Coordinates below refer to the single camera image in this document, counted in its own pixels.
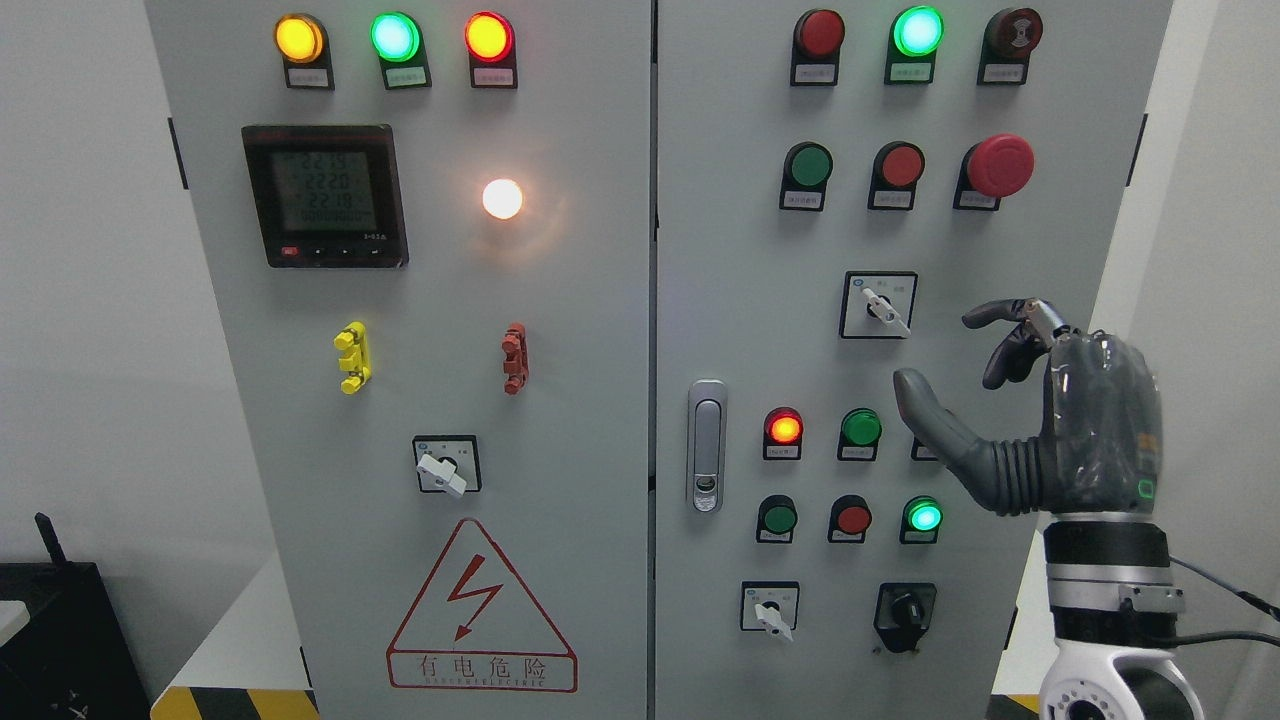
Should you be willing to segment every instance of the lcd display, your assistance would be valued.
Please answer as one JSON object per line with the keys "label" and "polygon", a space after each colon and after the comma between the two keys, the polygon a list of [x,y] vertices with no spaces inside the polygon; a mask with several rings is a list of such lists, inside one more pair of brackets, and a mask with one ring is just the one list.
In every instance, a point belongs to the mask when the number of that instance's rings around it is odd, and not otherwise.
{"label": "lcd display", "polygon": [[285,231],[378,229],[365,152],[271,152]]}

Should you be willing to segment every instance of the yellow terminal connector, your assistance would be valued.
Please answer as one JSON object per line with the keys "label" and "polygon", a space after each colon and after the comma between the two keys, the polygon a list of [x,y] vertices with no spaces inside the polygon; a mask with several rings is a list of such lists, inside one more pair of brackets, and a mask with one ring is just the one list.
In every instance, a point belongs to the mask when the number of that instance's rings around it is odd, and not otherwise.
{"label": "yellow terminal connector", "polygon": [[365,387],[374,370],[369,361],[369,336],[364,323],[349,323],[333,338],[333,346],[342,351],[338,369],[347,373],[342,380],[342,392],[355,395]]}

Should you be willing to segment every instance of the glowing white light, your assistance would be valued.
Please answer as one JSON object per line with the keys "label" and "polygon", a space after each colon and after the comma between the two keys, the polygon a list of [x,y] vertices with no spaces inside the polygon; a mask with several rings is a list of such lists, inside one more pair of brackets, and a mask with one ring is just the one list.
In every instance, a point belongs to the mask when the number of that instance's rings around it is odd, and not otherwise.
{"label": "glowing white light", "polygon": [[485,213],[499,220],[509,220],[524,208],[525,193],[516,184],[516,181],[499,178],[485,186],[480,201],[484,204]]}

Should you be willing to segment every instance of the red triangle warning sign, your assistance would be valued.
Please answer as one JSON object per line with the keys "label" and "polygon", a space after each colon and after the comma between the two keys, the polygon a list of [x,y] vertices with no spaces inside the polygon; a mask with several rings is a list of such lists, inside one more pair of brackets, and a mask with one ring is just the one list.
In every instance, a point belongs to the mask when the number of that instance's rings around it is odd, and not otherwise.
{"label": "red triangle warning sign", "polygon": [[577,692],[577,656],[475,518],[453,528],[387,673],[396,688]]}

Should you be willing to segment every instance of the illuminated green light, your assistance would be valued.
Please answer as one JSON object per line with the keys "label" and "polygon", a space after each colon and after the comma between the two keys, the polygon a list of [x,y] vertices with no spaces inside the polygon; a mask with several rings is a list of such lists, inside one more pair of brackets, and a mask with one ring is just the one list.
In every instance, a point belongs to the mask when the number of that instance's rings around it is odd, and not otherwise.
{"label": "illuminated green light", "polygon": [[913,529],[927,533],[942,524],[942,509],[932,497],[913,500],[906,506],[906,521]]}
{"label": "illuminated green light", "polygon": [[942,14],[928,5],[902,10],[893,20],[893,45],[908,58],[920,58],[942,42]]}
{"label": "illuminated green light", "polygon": [[369,29],[374,50],[388,63],[403,63],[413,55],[422,44],[417,23],[404,13],[383,13],[374,18]]}

